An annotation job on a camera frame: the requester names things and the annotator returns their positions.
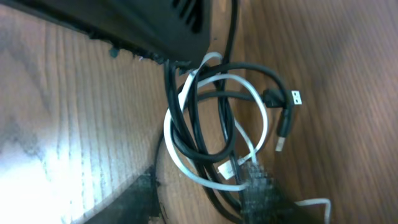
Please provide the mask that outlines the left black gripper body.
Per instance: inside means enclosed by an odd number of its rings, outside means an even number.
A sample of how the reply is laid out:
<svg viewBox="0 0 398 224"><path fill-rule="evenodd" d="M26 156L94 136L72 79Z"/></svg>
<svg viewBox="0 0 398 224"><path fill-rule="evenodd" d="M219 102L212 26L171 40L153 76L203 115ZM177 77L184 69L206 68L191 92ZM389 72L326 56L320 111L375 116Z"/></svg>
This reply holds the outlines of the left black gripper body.
<svg viewBox="0 0 398 224"><path fill-rule="evenodd" d="M198 67L210 45L209 0L2 0L1 4L159 64Z"/></svg>

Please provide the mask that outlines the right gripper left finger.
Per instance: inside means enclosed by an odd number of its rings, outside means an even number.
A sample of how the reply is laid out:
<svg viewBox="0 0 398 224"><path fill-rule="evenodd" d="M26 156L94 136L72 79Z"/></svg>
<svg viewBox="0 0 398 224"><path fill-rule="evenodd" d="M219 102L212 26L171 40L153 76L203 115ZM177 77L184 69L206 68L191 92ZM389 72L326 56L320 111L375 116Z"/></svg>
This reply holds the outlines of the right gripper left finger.
<svg viewBox="0 0 398 224"><path fill-rule="evenodd" d="M94 215L86 224L148 224L161 222L158 182L148 168L116 200Z"/></svg>

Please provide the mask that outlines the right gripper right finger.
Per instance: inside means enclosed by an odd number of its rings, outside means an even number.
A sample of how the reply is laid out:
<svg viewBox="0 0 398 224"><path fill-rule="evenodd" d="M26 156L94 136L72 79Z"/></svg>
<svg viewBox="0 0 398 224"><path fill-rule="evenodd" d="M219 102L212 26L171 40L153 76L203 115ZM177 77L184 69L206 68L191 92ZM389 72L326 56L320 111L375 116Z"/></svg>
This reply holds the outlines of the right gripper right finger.
<svg viewBox="0 0 398 224"><path fill-rule="evenodd" d="M242 178L247 185L242 191L241 214L248 224L314 224L321 220L287 198L276 179L263 166L248 162Z"/></svg>

